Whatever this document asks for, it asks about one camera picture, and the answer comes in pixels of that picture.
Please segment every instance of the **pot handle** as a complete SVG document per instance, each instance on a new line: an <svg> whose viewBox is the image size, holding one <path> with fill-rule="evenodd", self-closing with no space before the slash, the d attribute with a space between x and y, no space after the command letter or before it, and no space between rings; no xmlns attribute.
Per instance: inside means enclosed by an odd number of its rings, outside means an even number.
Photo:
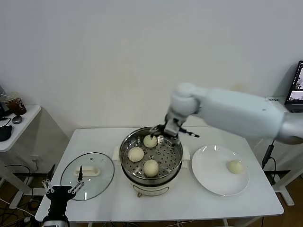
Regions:
<svg viewBox="0 0 303 227"><path fill-rule="evenodd" d="M113 160L115 165L120 165L121 164L120 157L119 157L119 150L120 150L119 146L116 146L115 149L114 149L112 160Z"/></svg>
<svg viewBox="0 0 303 227"><path fill-rule="evenodd" d="M189 149L186 146L183 146L183 156L182 156L182 168L188 168L190 161Z"/></svg>

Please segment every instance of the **cup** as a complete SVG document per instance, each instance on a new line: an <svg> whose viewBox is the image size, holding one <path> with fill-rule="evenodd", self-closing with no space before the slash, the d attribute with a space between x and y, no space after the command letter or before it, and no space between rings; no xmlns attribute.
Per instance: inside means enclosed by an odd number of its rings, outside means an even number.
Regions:
<svg viewBox="0 0 303 227"><path fill-rule="evenodd" d="M0 95L0 102L4 103L12 113L21 116L27 112L18 92L10 92L6 95Z"/></svg>

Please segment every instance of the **laptop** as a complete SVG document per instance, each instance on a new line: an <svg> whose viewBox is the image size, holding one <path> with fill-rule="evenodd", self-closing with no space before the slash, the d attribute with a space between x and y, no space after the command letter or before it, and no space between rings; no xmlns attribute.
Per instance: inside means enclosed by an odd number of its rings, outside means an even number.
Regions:
<svg viewBox="0 0 303 227"><path fill-rule="evenodd" d="M298 63L284 105L292 113L303 112L303 61L299 61Z"/></svg>

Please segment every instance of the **white plate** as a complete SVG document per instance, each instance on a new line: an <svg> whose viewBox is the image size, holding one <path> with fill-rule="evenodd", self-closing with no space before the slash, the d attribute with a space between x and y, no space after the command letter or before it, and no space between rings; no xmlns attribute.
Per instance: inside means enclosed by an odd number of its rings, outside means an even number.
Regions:
<svg viewBox="0 0 303 227"><path fill-rule="evenodd" d="M227 162L241 160L231 150L218 146L207 145L197 150L191 166L197 180L208 190L219 195L237 195L247 187L250 177L247 167L242 174L232 174L227 169Z"/></svg>

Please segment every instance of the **steamed bun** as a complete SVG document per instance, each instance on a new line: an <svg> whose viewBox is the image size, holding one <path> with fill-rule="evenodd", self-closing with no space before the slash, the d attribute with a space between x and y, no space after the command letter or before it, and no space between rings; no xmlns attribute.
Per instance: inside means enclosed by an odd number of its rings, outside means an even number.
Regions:
<svg viewBox="0 0 303 227"><path fill-rule="evenodd" d="M147 135L144 137L143 144L147 148L154 148L158 144L158 139L156 136Z"/></svg>
<svg viewBox="0 0 303 227"><path fill-rule="evenodd" d="M243 164L239 160L229 161L227 169L233 174L241 174L245 171Z"/></svg>
<svg viewBox="0 0 303 227"><path fill-rule="evenodd" d="M148 160L144 163L143 171L146 176L153 177L158 174L159 166L155 160Z"/></svg>
<svg viewBox="0 0 303 227"><path fill-rule="evenodd" d="M135 147L129 150L128 158L132 162L139 162L144 157L144 152L141 148Z"/></svg>

